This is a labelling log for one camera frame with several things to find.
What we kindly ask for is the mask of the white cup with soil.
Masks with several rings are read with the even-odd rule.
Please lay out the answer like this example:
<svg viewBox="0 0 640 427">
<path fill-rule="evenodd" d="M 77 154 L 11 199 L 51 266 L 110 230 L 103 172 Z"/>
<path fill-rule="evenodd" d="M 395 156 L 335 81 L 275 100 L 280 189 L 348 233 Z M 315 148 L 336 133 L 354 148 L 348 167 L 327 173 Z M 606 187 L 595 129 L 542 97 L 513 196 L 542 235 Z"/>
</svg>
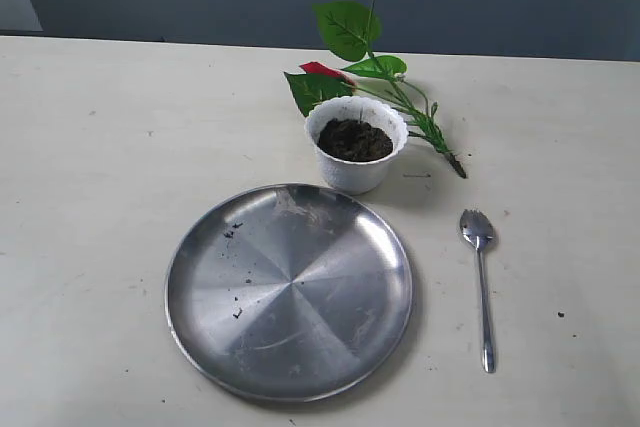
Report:
<svg viewBox="0 0 640 427">
<path fill-rule="evenodd" d="M 320 148 L 319 139 L 322 130 L 333 119 L 362 120 L 381 129 L 390 138 L 393 150 L 387 156 L 369 162 L 332 157 Z M 306 117 L 304 128 L 313 143 L 316 161 L 325 182 L 336 190 L 353 195 L 376 188 L 408 140 L 406 122 L 395 109 L 379 100 L 361 96 L 335 97 L 320 102 Z"/>
</svg>

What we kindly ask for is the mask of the red artificial anthurium flower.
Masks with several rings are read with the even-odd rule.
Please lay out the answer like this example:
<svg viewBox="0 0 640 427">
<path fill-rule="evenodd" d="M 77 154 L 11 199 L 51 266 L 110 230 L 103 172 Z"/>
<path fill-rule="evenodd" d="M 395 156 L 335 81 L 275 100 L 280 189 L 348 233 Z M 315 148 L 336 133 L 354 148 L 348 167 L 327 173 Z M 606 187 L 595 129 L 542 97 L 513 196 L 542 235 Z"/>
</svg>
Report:
<svg viewBox="0 0 640 427">
<path fill-rule="evenodd" d="M 375 5 L 376 0 L 367 6 L 337 0 L 313 6 L 324 45 L 349 65 L 336 70 L 311 61 L 300 66 L 299 74 L 285 73 L 299 112 L 308 116 L 323 101 L 358 92 L 370 94 L 407 117 L 408 135 L 430 144 L 465 179 L 467 173 L 436 121 L 439 104 L 431 101 L 423 88 L 406 80 L 403 60 L 374 52 L 374 41 L 382 33 Z"/>
</svg>

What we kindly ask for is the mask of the stainless steel spork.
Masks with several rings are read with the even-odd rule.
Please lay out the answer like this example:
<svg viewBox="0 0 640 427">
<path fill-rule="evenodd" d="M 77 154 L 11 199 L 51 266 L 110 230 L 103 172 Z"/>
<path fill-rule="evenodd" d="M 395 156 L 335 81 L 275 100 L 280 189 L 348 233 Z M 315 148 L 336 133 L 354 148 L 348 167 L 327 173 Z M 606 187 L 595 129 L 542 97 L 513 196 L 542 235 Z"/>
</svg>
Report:
<svg viewBox="0 0 640 427">
<path fill-rule="evenodd" d="M 495 237 L 495 230 L 486 215 L 476 209 L 465 209 L 462 212 L 459 228 L 462 238 L 473 247 L 475 252 L 480 305 L 481 363 L 486 373 L 493 374 L 496 372 L 496 349 L 484 253 Z"/>
</svg>

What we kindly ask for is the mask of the dark soil in pot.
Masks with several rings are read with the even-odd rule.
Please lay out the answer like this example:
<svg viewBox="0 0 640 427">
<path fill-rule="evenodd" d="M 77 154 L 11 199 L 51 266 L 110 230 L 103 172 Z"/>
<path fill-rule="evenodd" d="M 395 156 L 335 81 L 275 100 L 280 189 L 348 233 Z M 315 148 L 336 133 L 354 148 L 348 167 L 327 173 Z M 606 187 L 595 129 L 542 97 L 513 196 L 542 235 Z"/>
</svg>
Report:
<svg viewBox="0 0 640 427">
<path fill-rule="evenodd" d="M 334 158 L 360 163 L 382 159 L 394 148 L 382 129 L 355 119 L 330 120 L 322 129 L 317 145 Z"/>
</svg>

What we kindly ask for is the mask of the round stainless steel plate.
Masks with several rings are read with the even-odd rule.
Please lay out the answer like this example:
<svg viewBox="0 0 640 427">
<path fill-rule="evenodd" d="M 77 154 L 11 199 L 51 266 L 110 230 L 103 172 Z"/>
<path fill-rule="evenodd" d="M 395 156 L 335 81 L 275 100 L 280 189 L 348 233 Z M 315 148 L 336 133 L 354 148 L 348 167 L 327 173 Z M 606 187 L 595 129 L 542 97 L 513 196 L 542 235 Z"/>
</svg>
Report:
<svg viewBox="0 0 640 427">
<path fill-rule="evenodd" d="M 303 403 L 386 361 L 413 291 L 406 251 L 382 217 L 336 190 L 288 183 L 205 213 L 173 255 L 164 307 L 203 376 L 246 399 Z"/>
</svg>

